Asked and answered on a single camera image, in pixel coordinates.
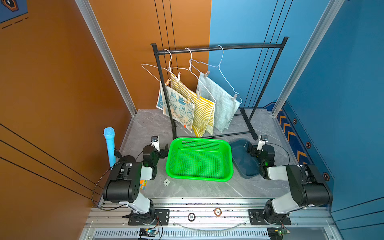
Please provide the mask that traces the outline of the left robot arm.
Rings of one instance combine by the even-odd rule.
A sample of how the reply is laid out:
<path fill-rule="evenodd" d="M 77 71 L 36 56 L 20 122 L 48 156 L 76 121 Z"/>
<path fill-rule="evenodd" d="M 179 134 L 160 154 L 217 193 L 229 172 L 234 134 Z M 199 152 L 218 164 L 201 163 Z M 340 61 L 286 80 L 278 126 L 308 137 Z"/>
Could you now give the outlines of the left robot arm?
<path fill-rule="evenodd" d="M 143 148 L 143 160 L 138 162 L 133 156 L 122 156 L 117 150 L 115 157 L 119 159 L 109 174 L 103 189 L 103 199 L 130 208 L 133 213 L 127 215 L 147 225 L 158 219 L 151 199 L 140 192 L 140 182 L 154 180 L 158 173 L 157 164 L 168 156 L 169 145 L 157 150 L 153 145 Z"/>

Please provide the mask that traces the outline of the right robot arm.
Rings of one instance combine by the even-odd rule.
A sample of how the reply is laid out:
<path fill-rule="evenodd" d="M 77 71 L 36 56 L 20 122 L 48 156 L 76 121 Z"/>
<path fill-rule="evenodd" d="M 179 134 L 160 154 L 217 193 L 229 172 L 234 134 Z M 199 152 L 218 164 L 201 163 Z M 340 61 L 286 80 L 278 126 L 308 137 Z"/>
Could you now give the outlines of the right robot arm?
<path fill-rule="evenodd" d="M 265 180 L 286 181 L 290 191 L 266 202 L 263 210 L 249 210 L 250 221 L 254 225 L 282 224 L 289 220 L 292 212 L 305 207 L 330 205 L 333 194 L 315 165 L 275 165 L 275 148 L 271 145 L 247 147 L 247 153 L 255 157 L 259 173 Z"/>

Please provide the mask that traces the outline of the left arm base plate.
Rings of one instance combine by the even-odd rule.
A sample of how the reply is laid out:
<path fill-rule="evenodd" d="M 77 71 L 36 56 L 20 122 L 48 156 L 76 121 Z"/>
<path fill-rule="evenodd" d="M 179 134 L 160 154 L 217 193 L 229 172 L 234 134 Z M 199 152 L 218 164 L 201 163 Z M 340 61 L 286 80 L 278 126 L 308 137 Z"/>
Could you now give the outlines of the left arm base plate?
<path fill-rule="evenodd" d="M 147 214 L 131 214 L 129 226 L 167 226 L 170 219 L 169 209 L 155 209 Z"/>

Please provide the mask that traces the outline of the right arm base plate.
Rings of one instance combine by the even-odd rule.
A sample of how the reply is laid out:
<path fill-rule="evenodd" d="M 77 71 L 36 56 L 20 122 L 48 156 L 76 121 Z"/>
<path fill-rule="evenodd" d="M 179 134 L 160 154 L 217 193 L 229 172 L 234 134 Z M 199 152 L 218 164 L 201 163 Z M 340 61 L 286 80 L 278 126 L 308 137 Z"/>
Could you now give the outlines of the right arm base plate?
<path fill-rule="evenodd" d="M 262 209 L 249 209 L 248 214 L 252 226 L 281 224 L 289 226 L 292 224 L 288 214 L 276 214 L 274 211 L 267 213 Z"/>

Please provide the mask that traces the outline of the light green towel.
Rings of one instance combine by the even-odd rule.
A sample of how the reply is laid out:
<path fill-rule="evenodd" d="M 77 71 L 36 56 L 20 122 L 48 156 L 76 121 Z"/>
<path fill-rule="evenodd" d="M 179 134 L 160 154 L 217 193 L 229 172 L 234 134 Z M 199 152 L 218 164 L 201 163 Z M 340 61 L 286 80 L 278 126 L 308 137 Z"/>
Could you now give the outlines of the light green towel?
<path fill-rule="evenodd" d="M 201 97 L 215 103 L 214 127 L 220 132 L 227 130 L 241 103 L 203 73 L 197 90 Z"/>

